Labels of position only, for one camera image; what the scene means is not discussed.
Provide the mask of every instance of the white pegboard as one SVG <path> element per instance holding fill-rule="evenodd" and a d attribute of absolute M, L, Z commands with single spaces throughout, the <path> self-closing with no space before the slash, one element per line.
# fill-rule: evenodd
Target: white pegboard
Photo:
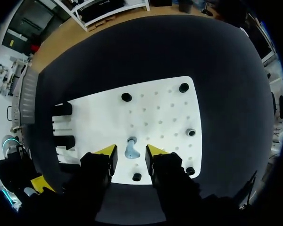
<path fill-rule="evenodd" d="M 189 84 L 185 93 L 179 91 L 182 83 Z M 121 99 L 123 93 L 132 96 L 130 102 Z M 107 90 L 70 101 L 73 114 L 64 128 L 71 128 L 75 136 L 78 158 L 87 152 L 96 152 L 109 145 L 118 147 L 118 162 L 112 182 L 121 184 L 151 184 L 145 162 L 146 145 L 151 144 L 166 152 L 176 152 L 185 169 L 193 166 L 200 174 L 202 136 L 200 112 L 195 87 L 190 77 L 177 77 L 134 84 Z M 63 128 L 56 123 L 54 128 Z M 186 135 L 187 129 L 196 135 Z M 141 154 L 138 159 L 124 155 L 127 139 L 137 137 L 134 148 Z M 141 173 L 139 182 L 132 180 Z"/>

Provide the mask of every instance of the white shelf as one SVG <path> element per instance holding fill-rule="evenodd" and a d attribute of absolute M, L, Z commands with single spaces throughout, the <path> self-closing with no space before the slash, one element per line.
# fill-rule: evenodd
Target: white shelf
<path fill-rule="evenodd" d="M 133 8 L 138 8 L 138 7 L 146 7 L 147 11 L 150 11 L 150 6 L 149 6 L 149 1 L 148 0 L 125 0 L 125 5 L 121 8 L 118 8 L 116 10 L 113 10 L 111 12 L 108 12 L 104 15 L 101 15 L 100 17 L 97 17 L 89 22 L 84 23 L 77 11 L 78 9 L 87 6 L 88 4 L 90 4 L 91 2 L 95 1 L 95 0 L 86 0 L 85 2 L 83 2 L 80 5 L 77 5 L 76 7 L 74 7 L 72 10 L 70 10 L 66 5 L 64 5 L 64 3 L 62 3 L 61 0 L 53 0 L 55 3 L 57 3 L 62 9 L 64 9 L 86 32 L 88 31 L 87 27 L 101 19 L 104 19 L 108 16 L 112 16 L 116 13 L 120 13 L 126 10 L 130 10 Z"/>
<path fill-rule="evenodd" d="M 132 6 L 125 5 L 125 6 L 121 7 L 121 8 L 118 8 L 116 10 L 108 12 L 108 13 L 106 13 L 104 15 L 101 15 L 100 17 L 97 17 L 97 18 L 95 18 L 95 19 L 85 23 L 84 26 L 87 27 L 87 26 L 89 26 L 89 25 L 91 25 L 91 24 L 93 24 L 93 23 L 95 23 L 95 22 L 97 22 L 97 21 L 99 21 L 101 19 L 104 19 L 104 18 L 106 18 L 108 16 L 111 16 L 111 15 L 114 15 L 116 13 L 120 13 L 120 12 L 123 12 L 123 11 L 126 11 L 126 10 L 130 10 L 130 9 L 133 9 L 133 8 L 144 7 L 144 6 L 146 6 L 146 3 L 139 3 L 139 4 L 136 4 L 136 5 L 132 5 Z"/>
<path fill-rule="evenodd" d="M 80 8 L 82 8 L 82 7 L 86 6 L 86 5 L 88 5 L 89 3 L 93 2 L 93 1 L 95 1 L 95 0 L 87 0 L 87 1 L 83 2 L 82 4 L 79 4 L 79 5 L 77 5 L 76 7 L 74 7 L 74 8 L 71 10 L 71 12 L 72 12 L 72 13 L 75 13 L 78 9 L 80 9 Z"/>

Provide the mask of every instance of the black cable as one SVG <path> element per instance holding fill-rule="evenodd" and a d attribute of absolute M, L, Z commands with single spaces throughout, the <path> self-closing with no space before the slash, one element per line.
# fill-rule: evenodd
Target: black cable
<path fill-rule="evenodd" d="M 277 157 L 275 157 L 275 156 L 277 156 L 277 155 L 278 154 L 274 154 L 274 155 L 270 156 L 269 159 L 276 159 Z"/>
<path fill-rule="evenodd" d="M 250 195 L 251 195 L 251 192 L 253 191 L 253 187 L 254 187 L 255 181 L 256 181 L 256 176 L 253 179 L 253 182 L 252 182 L 252 185 L 251 185 L 251 189 L 250 189 L 250 192 L 249 192 L 249 196 L 247 198 L 247 202 L 246 202 L 247 206 L 250 204 Z"/>

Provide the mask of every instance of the light blue object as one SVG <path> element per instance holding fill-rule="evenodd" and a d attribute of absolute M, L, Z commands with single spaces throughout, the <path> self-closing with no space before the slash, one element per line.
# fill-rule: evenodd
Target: light blue object
<path fill-rule="evenodd" d="M 140 157 L 140 153 L 138 151 L 136 151 L 133 146 L 134 144 L 137 142 L 137 138 L 136 137 L 130 137 L 127 140 L 128 144 L 127 144 L 127 148 L 125 151 L 125 156 L 128 159 L 137 159 Z"/>

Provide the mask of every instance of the black peg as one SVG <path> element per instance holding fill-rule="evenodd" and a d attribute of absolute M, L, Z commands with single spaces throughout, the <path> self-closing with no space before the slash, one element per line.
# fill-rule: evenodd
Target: black peg
<path fill-rule="evenodd" d="M 122 100 L 125 102 L 130 102 L 132 100 L 132 96 L 129 93 L 123 93 Z"/>
<path fill-rule="evenodd" d="M 141 175 L 140 173 L 135 173 L 135 174 L 133 175 L 132 180 L 134 180 L 134 181 L 140 181 L 141 178 L 142 178 L 142 175 Z"/>
<path fill-rule="evenodd" d="M 179 92 L 181 93 L 185 93 L 188 90 L 189 90 L 189 85 L 187 83 L 183 83 L 179 87 Z"/>
<path fill-rule="evenodd" d="M 195 170 L 193 167 L 188 167 L 185 171 L 189 176 L 192 176 L 195 174 Z"/>

